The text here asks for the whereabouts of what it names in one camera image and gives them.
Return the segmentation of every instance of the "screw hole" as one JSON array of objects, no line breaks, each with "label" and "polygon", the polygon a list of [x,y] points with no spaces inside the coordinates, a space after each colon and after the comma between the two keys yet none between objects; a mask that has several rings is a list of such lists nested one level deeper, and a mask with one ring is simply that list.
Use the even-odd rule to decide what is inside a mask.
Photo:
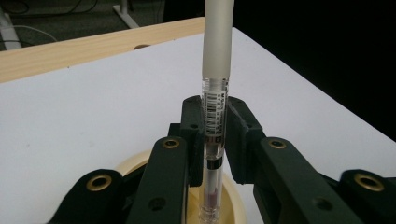
[{"label": "screw hole", "polygon": [[165,148],[175,148],[178,147],[180,143],[176,139],[166,139],[163,141],[163,147]]},{"label": "screw hole", "polygon": [[361,187],[372,191],[382,191],[385,188],[379,180],[370,175],[355,174],[355,181]]},{"label": "screw hole", "polygon": [[156,212],[162,210],[166,205],[166,200],[164,198],[151,199],[148,203],[148,208],[151,211]]},{"label": "screw hole", "polygon": [[271,140],[269,142],[269,144],[271,147],[274,147],[274,148],[285,148],[286,147],[286,144],[284,144],[282,141],[279,141],[279,140]]},{"label": "screw hole", "polygon": [[110,184],[110,175],[96,175],[87,182],[87,189],[90,191],[99,191],[106,189]]},{"label": "screw hole", "polygon": [[332,210],[332,204],[324,198],[315,198],[312,204],[321,210],[325,210],[325,211]]}]

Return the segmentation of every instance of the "white surface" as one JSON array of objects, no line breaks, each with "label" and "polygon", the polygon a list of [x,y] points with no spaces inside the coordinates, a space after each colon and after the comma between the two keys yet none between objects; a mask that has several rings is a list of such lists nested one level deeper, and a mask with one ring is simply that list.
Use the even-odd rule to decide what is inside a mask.
[{"label": "white surface", "polygon": [[[0,223],[45,223],[80,177],[152,148],[201,93],[202,51],[195,35],[0,84]],[[236,29],[229,93],[325,175],[396,176],[395,142]],[[252,186],[238,189],[261,223]]]}]

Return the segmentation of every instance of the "barcode label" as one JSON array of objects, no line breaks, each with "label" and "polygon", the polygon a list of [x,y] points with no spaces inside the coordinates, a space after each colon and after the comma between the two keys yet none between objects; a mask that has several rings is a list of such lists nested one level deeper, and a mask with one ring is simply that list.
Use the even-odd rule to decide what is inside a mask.
[{"label": "barcode label", "polygon": [[226,91],[204,92],[205,135],[214,142],[221,142],[224,134],[226,97]]}]

